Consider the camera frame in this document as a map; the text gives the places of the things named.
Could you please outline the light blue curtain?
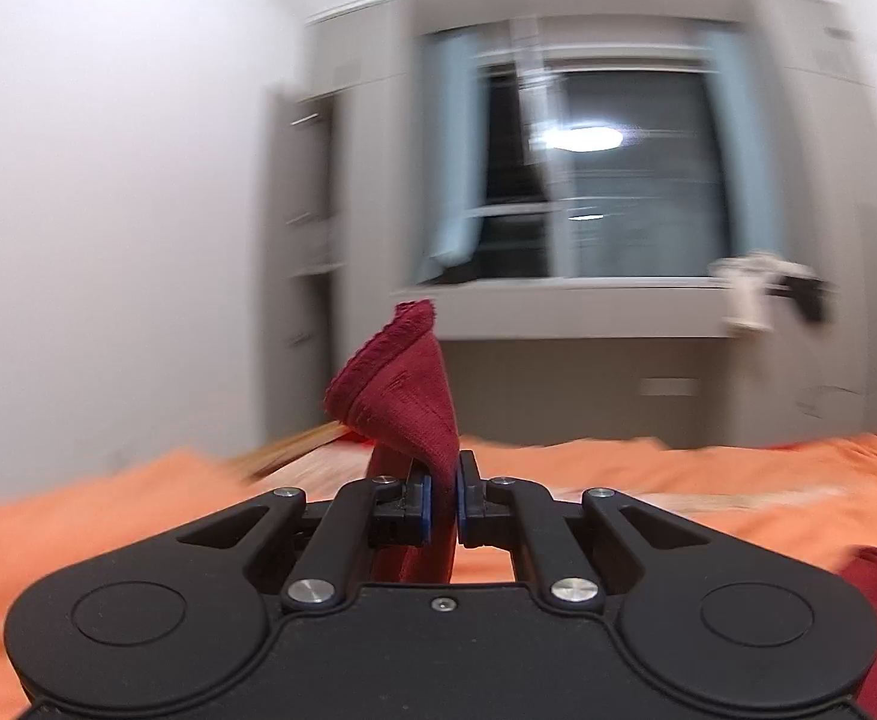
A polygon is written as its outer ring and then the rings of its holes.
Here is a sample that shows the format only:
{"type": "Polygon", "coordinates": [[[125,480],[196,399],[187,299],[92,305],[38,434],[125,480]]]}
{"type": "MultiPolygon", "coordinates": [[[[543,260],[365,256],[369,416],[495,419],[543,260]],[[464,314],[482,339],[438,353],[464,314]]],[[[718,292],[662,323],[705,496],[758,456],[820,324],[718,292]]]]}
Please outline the light blue curtain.
{"type": "Polygon", "coordinates": [[[780,254],[779,174],[751,41],[728,23],[705,23],[702,47],[728,184],[731,252],[780,254]]]}
{"type": "Polygon", "coordinates": [[[487,93],[474,29],[425,39],[425,247],[419,280],[433,283],[466,265],[481,236],[476,210],[484,200],[487,93]]]}

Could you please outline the window with open sash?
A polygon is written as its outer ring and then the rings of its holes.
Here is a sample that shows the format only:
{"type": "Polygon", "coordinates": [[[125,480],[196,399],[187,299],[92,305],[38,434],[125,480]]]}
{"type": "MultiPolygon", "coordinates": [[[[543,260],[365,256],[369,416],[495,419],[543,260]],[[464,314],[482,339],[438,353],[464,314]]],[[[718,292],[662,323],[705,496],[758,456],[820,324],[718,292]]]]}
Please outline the window with open sash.
{"type": "Polygon", "coordinates": [[[587,67],[552,77],[533,140],[516,71],[487,70],[484,197],[471,280],[701,278],[735,249],[708,76],[587,67]]]}

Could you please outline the light blue left curtain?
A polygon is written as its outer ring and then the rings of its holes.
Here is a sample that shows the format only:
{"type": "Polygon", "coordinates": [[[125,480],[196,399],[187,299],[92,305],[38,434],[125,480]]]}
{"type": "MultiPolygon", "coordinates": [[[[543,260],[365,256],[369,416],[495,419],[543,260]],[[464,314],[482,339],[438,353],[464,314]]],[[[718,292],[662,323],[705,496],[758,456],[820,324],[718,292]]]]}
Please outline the light blue left curtain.
{"type": "Polygon", "coordinates": [[[466,265],[481,236],[476,210],[484,200],[487,93],[474,29],[425,39],[425,247],[419,280],[433,283],[466,265]]]}

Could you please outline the white wall socket plate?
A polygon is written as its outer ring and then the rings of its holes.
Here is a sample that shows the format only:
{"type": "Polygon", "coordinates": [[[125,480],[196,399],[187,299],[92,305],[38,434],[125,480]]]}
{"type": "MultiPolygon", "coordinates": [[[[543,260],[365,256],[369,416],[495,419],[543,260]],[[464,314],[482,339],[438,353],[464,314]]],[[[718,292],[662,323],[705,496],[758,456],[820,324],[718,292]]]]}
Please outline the white wall socket plate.
{"type": "Polygon", "coordinates": [[[699,394],[699,380],[692,377],[645,377],[640,380],[642,397],[687,398],[699,394]]]}

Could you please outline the white garment on sill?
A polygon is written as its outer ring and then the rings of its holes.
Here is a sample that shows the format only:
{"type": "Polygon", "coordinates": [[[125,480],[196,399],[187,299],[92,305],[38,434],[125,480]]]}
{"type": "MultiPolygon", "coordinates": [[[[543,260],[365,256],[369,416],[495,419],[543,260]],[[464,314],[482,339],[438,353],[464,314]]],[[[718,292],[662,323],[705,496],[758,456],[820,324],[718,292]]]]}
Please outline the white garment on sill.
{"type": "Polygon", "coordinates": [[[715,260],[708,274],[725,291],[725,325],[733,337],[772,330],[769,291],[785,277],[802,277],[806,268],[772,252],[715,260]]]}

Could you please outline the dark red knit sweater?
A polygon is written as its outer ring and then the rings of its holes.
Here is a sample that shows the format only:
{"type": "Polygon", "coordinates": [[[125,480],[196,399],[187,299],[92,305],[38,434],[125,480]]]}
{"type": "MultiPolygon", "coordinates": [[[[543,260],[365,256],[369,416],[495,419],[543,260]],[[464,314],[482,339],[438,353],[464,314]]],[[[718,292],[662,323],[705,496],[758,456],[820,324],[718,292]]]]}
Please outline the dark red knit sweater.
{"type": "Polygon", "coordinates": [[[429,301],[402,302],[326,388],[325,410],[374,442],[368,476],[402,478],[420,461],[432,478],[432,528],[419,548],[380,554],[382,582],[447,583],[455,557],[459,434],[429,301]]]}

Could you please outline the light blue right curtain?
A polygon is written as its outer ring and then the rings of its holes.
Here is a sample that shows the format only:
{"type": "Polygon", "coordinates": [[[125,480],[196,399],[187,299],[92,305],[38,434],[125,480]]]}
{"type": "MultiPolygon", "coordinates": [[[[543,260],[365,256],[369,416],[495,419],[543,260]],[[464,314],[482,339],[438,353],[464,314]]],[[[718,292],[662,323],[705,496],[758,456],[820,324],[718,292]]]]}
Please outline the light blue right curtain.
{"type": "Polygon", "coordinates": [[[728,184],[731,252],[780,254],[779,174],[751,41],[728,23],[705,23],[702,47],[728,184]]]}

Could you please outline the grey window desk cabinet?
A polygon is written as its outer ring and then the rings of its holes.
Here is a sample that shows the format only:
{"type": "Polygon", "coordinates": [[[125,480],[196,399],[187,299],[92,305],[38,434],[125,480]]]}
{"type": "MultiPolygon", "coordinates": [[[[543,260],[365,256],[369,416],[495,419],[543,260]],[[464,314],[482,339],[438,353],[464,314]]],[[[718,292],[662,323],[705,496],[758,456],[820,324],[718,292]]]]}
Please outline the grey window desk cabinet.
{"type": "Polygon", "coordinates": [[[526,445],[656,437],[678,449],[740,442],[717,281],[475,281],[393,298],[434,304],[468,436],[526,445]],[[699,394],[642,397],[645,377],[692,377],[699,394]]]}

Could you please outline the orange bed blanket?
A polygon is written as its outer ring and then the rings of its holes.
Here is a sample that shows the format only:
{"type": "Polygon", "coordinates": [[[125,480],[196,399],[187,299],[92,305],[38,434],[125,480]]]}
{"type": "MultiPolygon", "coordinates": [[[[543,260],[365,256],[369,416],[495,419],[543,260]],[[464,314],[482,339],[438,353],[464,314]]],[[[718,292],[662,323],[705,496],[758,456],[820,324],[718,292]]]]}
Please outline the orange bed blanket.
{"type": "MultiPolygon", "coordinates": [[[[842,571],[861,548],[877,549],[877,434],[783,449],[678,450],[655,439],[463,444],[484,475],[532,479],[560,500],[598,486],[619,489],[828,571],[842,571]]],[[[0,718],[27,706],[4,653],[2,624],[37,578],[272,486],[326,499],[364,474],[369,455],[357,444],[333,444],[253,483],[228,461],[176,450],[118,475],[0,500],[0,718]]]]}

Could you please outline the grey open wardrobe door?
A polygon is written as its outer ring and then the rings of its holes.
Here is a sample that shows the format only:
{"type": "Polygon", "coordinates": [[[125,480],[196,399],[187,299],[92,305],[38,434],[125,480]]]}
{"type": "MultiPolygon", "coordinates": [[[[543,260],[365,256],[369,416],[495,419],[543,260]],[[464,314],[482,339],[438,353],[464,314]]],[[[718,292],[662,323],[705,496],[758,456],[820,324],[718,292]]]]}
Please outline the grey open wardrobe door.
{"type": "Polygon", "coordinates": [[[258,362],[265,437],[325,421],[333,374],[331,114],[287,93],[269,99],[258,211],[258,362]]]}

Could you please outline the black garment on sill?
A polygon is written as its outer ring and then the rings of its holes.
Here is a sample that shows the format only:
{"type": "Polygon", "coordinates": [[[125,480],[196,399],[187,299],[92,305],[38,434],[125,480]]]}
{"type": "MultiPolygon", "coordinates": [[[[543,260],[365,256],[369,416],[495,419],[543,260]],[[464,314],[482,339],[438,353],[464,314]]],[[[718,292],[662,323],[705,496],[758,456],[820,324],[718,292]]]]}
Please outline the black garment on sill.
{"type": "Polygon", "coordinates": [[[824,325],[829,322],[829,293],[827,283],[816,277],[779,275],[765,290],[771,298],[790,301],[798,317],[806,325],[824,325]]]}

